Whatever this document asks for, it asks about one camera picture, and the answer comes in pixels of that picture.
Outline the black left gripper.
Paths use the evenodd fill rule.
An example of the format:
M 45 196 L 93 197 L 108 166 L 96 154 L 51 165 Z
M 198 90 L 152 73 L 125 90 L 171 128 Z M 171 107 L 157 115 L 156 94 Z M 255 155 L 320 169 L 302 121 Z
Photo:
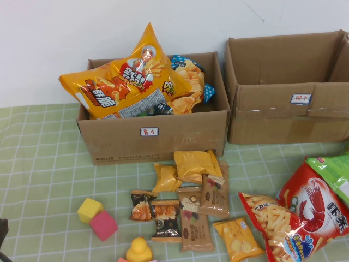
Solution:
M 0 242 L 4 241 L 7 233 L 8 233 L 8 220 L 4 218 L 0 220 Z

